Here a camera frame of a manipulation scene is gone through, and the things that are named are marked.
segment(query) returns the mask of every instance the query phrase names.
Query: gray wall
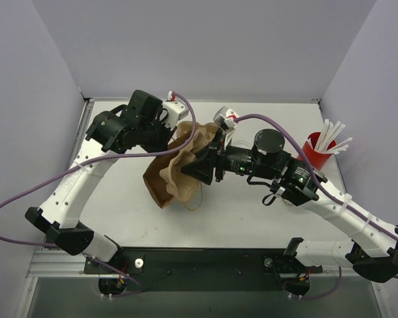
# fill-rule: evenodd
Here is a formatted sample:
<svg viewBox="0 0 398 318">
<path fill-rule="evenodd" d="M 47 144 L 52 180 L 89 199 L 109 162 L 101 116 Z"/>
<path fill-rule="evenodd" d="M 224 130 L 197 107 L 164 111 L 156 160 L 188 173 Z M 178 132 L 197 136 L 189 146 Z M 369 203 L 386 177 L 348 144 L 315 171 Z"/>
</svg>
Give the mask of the gray wall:
<svg viewBox="0 0 398 318">
<path fill-rule="evenodd" d="M 347 190 L 398 224 L 398 0 L 378 0 L 322 100 L 353 136 L 339 155 Z M 398 281 L 388 283 L 398 317 Z"/>
<path fill-rule="evenodd" d="M 88 97 L 322 97 L 375 0 L 33 0 Z"/>
<path fill-rule="evenodd" d="M 0 0 L 0 203 L 68 163 L 82 96 L 29 0 Z M 47 191 L 0 212 L 0 234 L 39 239 L 23 215 Z M 12 317 L 33 248 L 0 242 L 0 318 Z"/>
</svg>

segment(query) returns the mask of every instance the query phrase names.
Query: gray floor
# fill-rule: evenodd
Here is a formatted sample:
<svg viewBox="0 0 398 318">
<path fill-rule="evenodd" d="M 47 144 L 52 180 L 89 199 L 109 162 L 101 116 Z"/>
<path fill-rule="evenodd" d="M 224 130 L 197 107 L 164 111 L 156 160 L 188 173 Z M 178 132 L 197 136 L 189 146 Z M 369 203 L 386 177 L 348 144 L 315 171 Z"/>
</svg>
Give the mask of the gray floor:
<svg viewBox="0 0 398 318">
<path fill-rule="evenodd" d="M 312 279 L 310 294 L 329 290 L 335 277 Z M 95 278 L 40 278 L 30 318 L 53 317 L 381 317 L 369 281 L 345 277 L 340 289 L 313 301 L 271 292 L 149 292 L 100 300 Z"/>
</svg>

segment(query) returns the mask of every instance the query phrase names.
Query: red cup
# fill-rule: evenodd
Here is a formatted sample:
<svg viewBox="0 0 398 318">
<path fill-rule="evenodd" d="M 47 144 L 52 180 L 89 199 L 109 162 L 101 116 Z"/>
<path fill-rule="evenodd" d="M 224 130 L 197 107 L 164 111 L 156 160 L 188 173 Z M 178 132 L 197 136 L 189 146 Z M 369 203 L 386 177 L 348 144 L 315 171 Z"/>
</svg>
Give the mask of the red cup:
<svg viewBox="0 0 398 318">
<path fill-rule="evenodd" d="M 317 143 L 318 137 L 320 136 L 320 133 L 321 132 L 319 132 L 319 131 L 313 132 L 312 134 L 310 134 L 308 136 L 307 140 L 311 139 L 312 148 L 310 147 L 310 144 L 307 141 L 305 141 L 304 146 L 302 146 L 302 150 L 305 153 L 308 160 L 310 160 L 312 166 L 319 170 L 321 170 L 321 168 L 323 168 L 323 166 L 325 165 L 327 160 L 329 160 L 329 158 L 332 155 L 332 154 L 321 154 L 313 149 L 316 146 L 316 143 Z M 335 146 L 336 146 L 336 141 L 333 140 L 329 144 L 329 147 L 327 149 L 331 149 Z M 297 156 L 297 159 L 302 160 L 301 156 L 299 156 L 299 155 Z"/>
</svg>

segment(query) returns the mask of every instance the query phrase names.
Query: white table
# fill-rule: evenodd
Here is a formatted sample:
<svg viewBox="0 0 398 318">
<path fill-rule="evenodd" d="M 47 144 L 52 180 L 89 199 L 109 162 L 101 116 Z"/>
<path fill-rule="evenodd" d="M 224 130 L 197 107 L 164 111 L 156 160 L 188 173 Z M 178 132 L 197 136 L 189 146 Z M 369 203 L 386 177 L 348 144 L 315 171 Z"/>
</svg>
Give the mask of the white table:
<svg viewBox="0 0 398 318">
<path fill-rule="evenodd" d="M 98 113 L 122 103 L 96 101 L 90 122 Z M 322 124 L 318 105 L 311 103 L 192 103 L 197 121 L 202 124 L 212 121 L 224 105 L 239 115 L 260 113 L 271 117 L 301 146 Z M 252 144 L 255 133 L 264 128 L 269 125 L 263 121 L 244 121 L 237 126 L 234 140 Z M 288 142 L 285 150 L 297 155 Z M 132 152 L 143 150 L 137 147 Z M 311 212 L 289 207 L 280 200 L 270 207 L 262 205 L 261 200 L 269 190 L 248 185 L 246 177 L 231 173 L 226 173 L 220 183 L 203 185 L 203 203 L 196 211 L 175 201 L 160 209 L 142 179 L 151 160 L 120 159 L 114 164 L 87 202 L 81 221 L 121 246 L 284 248 L 293 237 L 346 239 L 344 233 Z M 335 158 L 322 171 L 343 189 Z"/>
</svg>

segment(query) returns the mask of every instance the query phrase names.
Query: white wall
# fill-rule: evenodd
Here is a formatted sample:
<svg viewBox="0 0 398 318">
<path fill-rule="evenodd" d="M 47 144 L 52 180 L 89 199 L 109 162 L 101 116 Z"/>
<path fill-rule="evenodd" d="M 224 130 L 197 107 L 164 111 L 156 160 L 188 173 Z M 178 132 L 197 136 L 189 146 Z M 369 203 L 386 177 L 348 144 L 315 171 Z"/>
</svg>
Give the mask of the white wall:
<svg viewBox="0 0 398 318">
<path fill-rule="evenodd" d="M 88 97 L 322 97 L 375 0 L 33 0 Z"/>
<path fill-rule="evenodd" d="M 398 0 L 378 0 L 322 100 L 353 136 L 339 164 L 347 190 L 398 224 Z M 398 317 L 398 281 L 387 284 Z"/>
<path fill-rule="evenodd" d="M 29 0 L 0 0 L 0 203 L 61 172 L 82 96 Z M 35 240 L 23 217 L 43 191 L 0 212 L 0 234 Z M 0 318 L 12 317 L 33 248 L 0 242 Z"/>
</svg>

